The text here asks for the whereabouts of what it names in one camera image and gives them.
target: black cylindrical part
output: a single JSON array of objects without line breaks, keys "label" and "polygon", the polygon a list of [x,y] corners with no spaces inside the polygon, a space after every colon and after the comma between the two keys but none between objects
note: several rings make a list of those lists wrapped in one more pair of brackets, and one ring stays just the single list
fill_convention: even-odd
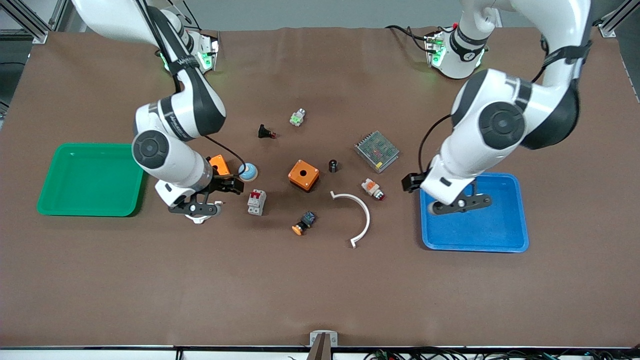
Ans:
[{"label": "black cylindrical part", "polygon": [[338,161],[336,160],[329,161],[329,172],[336,172],[336,171],[338,171]]}]

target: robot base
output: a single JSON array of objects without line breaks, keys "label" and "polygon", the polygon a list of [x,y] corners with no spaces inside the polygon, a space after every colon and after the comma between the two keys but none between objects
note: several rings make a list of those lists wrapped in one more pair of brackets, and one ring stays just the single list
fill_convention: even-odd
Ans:
[{"label": "robot base", "polygon": [[433,35],[428,41],[425,39],[425,49],[436,52],[435,54],[426,53],[427,63],[429,67],[438,69],[448,78],[464,79],[480,66],[484,50],[475,56],[472,61],[462,61],[458,54],[446,46],[449,43],[449,37],[453,34],[453,32],[449,33],[447,31],[441,31]]}]

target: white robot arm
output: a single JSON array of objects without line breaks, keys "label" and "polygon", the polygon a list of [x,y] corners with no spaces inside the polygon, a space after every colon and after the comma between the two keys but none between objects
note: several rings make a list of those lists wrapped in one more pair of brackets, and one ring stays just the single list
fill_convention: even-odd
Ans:
[{"label": "white robot arm", "polygon": [[403,179],[405,191],[421,188],[440,205],[454,204],[448,212],[471,209],[465,187],[519,145],[540,149],[571,133],[579,116],[578,79],[590,46],[590,0],[461,2],[460,23],[444,33],[444,49],[433,64],[444,75],[464,78],[477,66],[495,27],[489,6],[527,17],[546,39],[549,54],[542,85],[488,69],[474,74],[456,96],[452,134],[425,172]]},{"label": "white robot arm", "polygon": [[138,108],[133,157],[142,169],[158,178],[156,191],[172,213],[192,219],[194,215],[219,214],[219,204],[207,204],[206,199],[199,203],[192,195],[205,192],[206,198],[213,191],[241,193],[244,184],[232,177],[217,176],[208,161],[186,144],[217,133],[225,122],[222,100],[202,74],[211,62],[206,62],[210,54],[202,53],[210,48],[211,39],[186,31],[175,14],[147,6],[144,0],[73,2],[78,14],[97,33],[160,48],[169,72],[184,88]]}]

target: black cable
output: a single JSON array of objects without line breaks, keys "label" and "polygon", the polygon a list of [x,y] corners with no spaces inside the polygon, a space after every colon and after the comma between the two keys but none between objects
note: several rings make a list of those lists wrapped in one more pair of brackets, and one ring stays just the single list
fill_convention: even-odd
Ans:
[{"label": "black cable", "polygon": [[571,348],[567,348],[565,351],[561,352],[560,355],[555,356],[556,359],[559,359],[562,355],[565,355],[566,353],[568,353],[569,351],[571,351]]},{"label": "black cable", "polygon": [[391,356],[395,357],[396,360],[406,360],[406,358],[400,355],[399,352],[388,352],[388,353],[391,354]]},{"label": "black cable", "polygon": [[242,160],[242,158],[240,156],[238,156],[238,154],[234,153],[233,150],[231,150],[228,147],[222,145],[221,143],[217,142],[216,140],[213,140],[209,135],[205,135],[204,137],[209,139],[209,141],[211,141],[212,143],[216,144],[217,146],[220,146],[222,149],[225,149],[226,151],[231,153],[231,155],[235,156],[242,163],[242,171],[240,171],[239,173],[237,173],[235,175],[234,174],[232,174],[232,175],[216,175],[214,177],[217,177],[218,179],[224,178],[224,177],[239,177],[240,175],[242,175],[246,171],[246,163],[244,162],[244,160]]},{"label": "black cable", "polygon": [[[191,19],[189,19],[188,17],[184,16],[184,14],[182,13],[182,11],[180,11],[180,9],[178,9],[178,6],[176,6],[176,5],[173,3],[173,1],[171,1],[171,0],[167,0],[167,1],[171,4],[171,6],[173,6],[173,8],[174,8],[177,12],[179,12],[179,14],[176,14],[176,16],[181,16],[181,17],[182,17],[182,18],[183,18],[183,19],[184,19],[184,20],[185,20],[189,25],[193,24],[193,22],[191,21]],[[195,28],[195,27],[193,27],[193,26],[185,26],[185,28],[193,28],[193,29],[197,29],[197,28]]]},{"label": "black cable", "polygon": [[438,27],[438,30],[440,30],[440,31],[444,31],[444,32],[446,32],[446,33],[452,33],[455,29],[447,30],[447,29],[445,29],[445,28],[443,28],[443,27],[439,26],[439,27]]},{"label": "black cable", "polygon": [[452,354],[460,355],[464,360],[469,360],[466,356],[464,356],[463,354],[461,354],[461,353],[459,353],[459,352],[457,352],[455,350],[449,350],[449,352],[452,353]]},{"label": "black cable", "polygon": [[387,26],[385,29],[398,29],[400,31],[402,31],[406,36],[410,37],[413,40],[413,43],[422,51],[424,51],[425,53],[429,53],[429,54],[435,54],[436,52],[434,50],[429,50],[426,49],[424,47],[422,47],[419,43],[418,40],[424,41],[424,37],[419,37],[415,34],[413,34],[413,31],[411,31],[411,26],[407,26],[406,30],[399,27],[398,25],[389,25]]},{"label": "black cable", "polygon": [[409,31],[409,34],[411,36],[411,39],[413,40],[413,43],[422,51],[424,51],[425,53],[429,53],[429,54],[435,54],[436,51],[435,50],[430,50],[430,49],[426,49],[424,47],[422,47],[420,44],[418,44],[418,40],[416,40],[416,36],[413,34],[413,32],[411,31],[411,26],[407,26],[406,30]]},{"label": "black cable", "polygon": [[187,5],[187,1],[183,0],[182,2],[184,4],[184,7],[187,8],[187,11],[189,12],[189,15],[191,15],[191,18],[193,19],[193,21],[196,22],[196,26],[198,27],[198,30],[202,30],[202,28],[200,27],[200,24],[198,24],[198,19],[196,19],[195,16],[193,16],[193,13],[191,12],[191,9],[189,9],[189,5]]},{"label": "black cable", "polygon": [[[160,52],[164,56],[164,60],[167,63],[169,63],[169,61],[171,61],[171,59],[169,58],[169,52],[166,50],[166,47],[164,46],[164,42],[162,41],[162,38],[158,33],[158,29],[156,28],[156,25],[151,21],[151,18],[147,13],[147,9],[146,9],[148,7],[147,0],[136,0],[136,4],[138,4],[138,8],[142,12],[143,17],[147,22],[147,26],[149,27],[151,34],[154,36],[154,39],[157,42],[158,48],[160,48]],[[178,81],[178,77],[176,75],[173,75],[172,78],[173,78],[173,85],[175,87],[175,93],[179,93],[182,89],[180,89],[180,82]]]},{"label": "black cable", "polygon": [[403,29],[403,28],[399,27],[398,25],[389,25],[389,26],[385,27],[385,29],[396,29],[396,30],[400,30],[400,31],[402,31],[402,32],[403,32],[406,36],[408,36],[408,37],[413,37],[413,38],[415,38],[415,39],[417,39],[417,40],[424,40],[424,38],[418,37],[418,36],[414,35],[413,33],[409,33],[409,31],[407,31],[407,30],[405,30],[405,29]]},{"label": "black cable", "polygon": [[[540,47],[545,52],[545,58],[546,58],[547,55],[549,55],[549,44],[547,43],[547,39],[544,36],[540,37]],[[540,71],[538,71],[538,73],[533,78],[533,80],[531,80],[531,82],[535,83],[540,78],[540,76],[542,76],[546,68],[547,68],[546,66],[542,66],[540,68]]]},{"label": "black cable", "polygon": [[424,142],[427,141],[427,138],[429,137],[431,132],[436,128],[436,126],[438,126],[441,122],[447,120],[450,117],[451,117],[451,114],[448,114],[442,117],[440,120],[434,122],[433,125],[431,125],[431,127],[427,131],[427,133],[424,135],[424,138],[422,138],[422,141],[420,142],[420,147],[418,148],[418,166],[420,167],[420,172],[424,172],[424,167],[422,166],[422,147],[424,146]]}]

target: table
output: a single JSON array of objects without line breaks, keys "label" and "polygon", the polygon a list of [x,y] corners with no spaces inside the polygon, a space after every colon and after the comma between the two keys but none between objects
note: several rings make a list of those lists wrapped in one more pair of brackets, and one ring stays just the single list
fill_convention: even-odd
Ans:
[{"label": "table", "polygon": [[[297,345],[322,328],[341,345],[635,345],[638,104],[615,39],[592,37],[573,134],[495,168],[520,180],[529,250],[485,254],[421,243],[419,197],[400,179],[416,171],[419,140],[463,81],[429,69],[387,29],[221,35],[219,71],[207,79],[228,118],[215,137],[260,176],[240,196],[217,196],[227,201],[219,217],[194,225],[169,214],[153,179],[134,217],[39,215],[61,143],[130,142],[135,109],[173,86],[148,45],[51,33],[34,46],[0,132],[0,344]],[[531,78],[538,40],[535,29],[496,29],[483,67]],[[300,128],[288,123],[298,108]],[[281,137],[258,139],[259,124]],[[381,175],[353,150],[375,130],[401,151]],[[433,133],[426,158],[450,130]],[[204,139],[189,144],[221,153]],[[342,169],[330,174],[334,158]],[[298,159],[321,170],[310,194],[287,181]],[[367,177],[385,201],[360,189]],[[263,217],[246,213],[252,188],[268,194]],[[362,210],[330,190],[371,210],[357,249],[348,240]],[[318,220],[300,238],[291,225],[306,210]]]}]

